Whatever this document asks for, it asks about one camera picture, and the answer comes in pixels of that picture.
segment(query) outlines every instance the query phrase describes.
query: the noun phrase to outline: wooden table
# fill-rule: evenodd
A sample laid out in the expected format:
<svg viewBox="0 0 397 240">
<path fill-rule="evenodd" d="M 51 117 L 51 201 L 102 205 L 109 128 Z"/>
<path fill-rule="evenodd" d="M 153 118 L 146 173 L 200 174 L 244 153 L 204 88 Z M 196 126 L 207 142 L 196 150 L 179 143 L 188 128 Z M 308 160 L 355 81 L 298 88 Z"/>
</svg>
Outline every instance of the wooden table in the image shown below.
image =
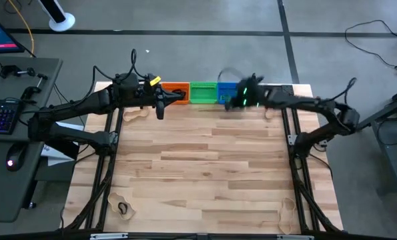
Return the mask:
<svg viewBox="0 0 397 240">
<path fill-rule="evenodd" d="M 108 84 L 98 82 L 95 90 Z M 294 92 L 312 95 L 309 85 L 294 85 Z M 319 127 L 315 113 L 298 111 L 298 115 L 302 131 Z M 262 108 L 227 113 L 223 105 L 190 104 L 170 105 L 164 120 L 157 120 L 151 109 L 144 119 L 123 122 L 111 192 L 123 195 L 137 212 L 124 221 L 109 206 L 104 230 L 281 233 L 278 211 L 282 199 L 294 199 L 292 176 L 281 113 L 274 111 L 268 120 L 263 116 Z M 105 120 L 106 115 L 89 115 L 86 131 L 103 131 Z M 83 155 L 92 152 L 88 149 Z M 312 153 L 327 161 L 325 153 Z M 89 200 L 96 165 L 97 156 L 77 164 L 63 214 L 65 224 Z M 308 166 L 316 202 L 342 228 L 329 170 L 312 157 Z M 311 227 L 307 204 L 304 209 Z M 290 212 L 283 212 L 285 229 Z M 292 233 L 299 232 L 295 210 Z"/>
</svg>

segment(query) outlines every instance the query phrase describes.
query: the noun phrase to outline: concrete floor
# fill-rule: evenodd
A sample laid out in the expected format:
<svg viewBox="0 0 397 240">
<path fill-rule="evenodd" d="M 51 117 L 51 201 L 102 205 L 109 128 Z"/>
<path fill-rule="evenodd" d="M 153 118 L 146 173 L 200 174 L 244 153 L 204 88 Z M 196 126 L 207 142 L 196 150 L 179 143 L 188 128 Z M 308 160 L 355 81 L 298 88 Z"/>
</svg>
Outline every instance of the concrete floor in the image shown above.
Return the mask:
<svg viewBox="0 0 397 240">
<path fill-rule="evenodd" d="M 30 6 L 26 5 L 28 1 L 20 1 L 24 3 L 22 13 L 31 28 L 48 28 L 48 17 L 36 1 Z M 284 28 L 278 1 L 286 10 L 288 25 Z M 132 48 L 138 52 L 139 71 L 157 73 L 167 81 L 215 81 L 220 69 L 230 66 L 245 74 L 265 75 L 265 82 L 269 83 L 309 83 L 314 95 L 331 97 L 341 92 L 352 77 L 357 77 L 357 84 L 348 94 L 348 103 L 360 112 L 362 119 L 397 93 L 396 72 L 374 56 L 352 48 L 342 36 L 347 27 L 375 19 L 385 20 L 397 32 L 397 0 L 278 1 L 59 0 L 67 12 L 77 17 L 74 29 L 181 32 L 176 35 L 36 34 L 35 54 L 64 60 L 57 84 L 68 99 L 78 99 L 88 90 L 93 65 L 112 75 L 127 71 Z M 0 1 L 2 24 L 6 28 L 23 29 L 18 16 L 4 13 L 2 4 Z M 339 34 L 286 39 L 282 35 L 286 26 L 291 32 Z M 230 33 L 209 36 L 188 35 L 188 31 L 250 32 L 242 36 Z M 375 23 L 352 32 L 386 33 L 387 30 Z M 30 46 L 28 35 L 14 36 Z M 397 65 L 397 38 L 361 37 L 351 41 Z M 293 55 L 288 56 L 286 49 L 290 48 Z M 295 71 L 297 79 L 292 78 Z M 52 96 L 50 103 L 57 103 L 56 99 Z M 78 119 L 70 122 L 79 124 Z M 385 197 L 376 194 L 376 188 L 389 179 L 390 173 L 371 129 L 336 137 L 329 143 L 328 159 L 345 230 L 397 237 L 397 193 Z M 0 234 L 58 228 L 59 211 L 68 188 L 67 183 L 40 184 L 34 195 L 38 208 L 22 210 L 14 223 L 0 223 Z"/>
</svg>

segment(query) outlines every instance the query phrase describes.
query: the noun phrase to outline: rgb keyboard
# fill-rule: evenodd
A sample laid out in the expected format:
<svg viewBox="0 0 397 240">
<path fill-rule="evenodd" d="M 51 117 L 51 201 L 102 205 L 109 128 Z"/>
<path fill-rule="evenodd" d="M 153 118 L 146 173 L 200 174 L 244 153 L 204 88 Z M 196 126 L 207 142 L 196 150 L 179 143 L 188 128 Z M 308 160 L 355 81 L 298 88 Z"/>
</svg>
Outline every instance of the rgb keyboard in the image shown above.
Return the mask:
<svg viewBox="0 0 397 240">
<path fill-rule="evenodd" d="M 0 134 L 11 134 L 14 130 L 22 102 L 18 100 L 0 100 Z"/>
</svg>

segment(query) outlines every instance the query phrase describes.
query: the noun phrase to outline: orange block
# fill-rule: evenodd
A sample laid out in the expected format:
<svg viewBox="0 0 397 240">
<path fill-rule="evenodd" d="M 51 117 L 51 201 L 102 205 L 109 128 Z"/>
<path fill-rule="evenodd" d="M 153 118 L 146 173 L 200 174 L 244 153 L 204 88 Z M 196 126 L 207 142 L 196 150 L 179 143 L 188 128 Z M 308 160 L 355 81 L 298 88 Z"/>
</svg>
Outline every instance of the orange block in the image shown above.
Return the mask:
<svg viewBox="0 0 397 240">
<path fill-rule="evenodd" d="M 186 92 L 185 98 L 183 98 L 183 100 L 176 101 L 173 104 L 188 104 L 189 103 L 189 83 L 161 83 L 161 86 L 167 91 L 173 91 L 176 89 L 180 89 L 180 90 Z"/>
</svg>

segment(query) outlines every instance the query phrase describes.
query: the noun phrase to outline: green block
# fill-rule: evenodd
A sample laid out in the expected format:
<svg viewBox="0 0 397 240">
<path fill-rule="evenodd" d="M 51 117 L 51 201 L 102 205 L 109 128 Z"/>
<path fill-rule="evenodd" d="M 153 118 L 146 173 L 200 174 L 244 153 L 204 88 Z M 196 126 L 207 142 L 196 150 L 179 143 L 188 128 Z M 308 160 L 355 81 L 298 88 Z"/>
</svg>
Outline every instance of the green block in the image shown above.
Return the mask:
<svg viewBox="0 0 397 240">
<path fill-rule="evenodd" d="M 218 101 L 218 83 L 191 82 L 190 87 L 191 103 L 213 104 Z"/>
</svg>

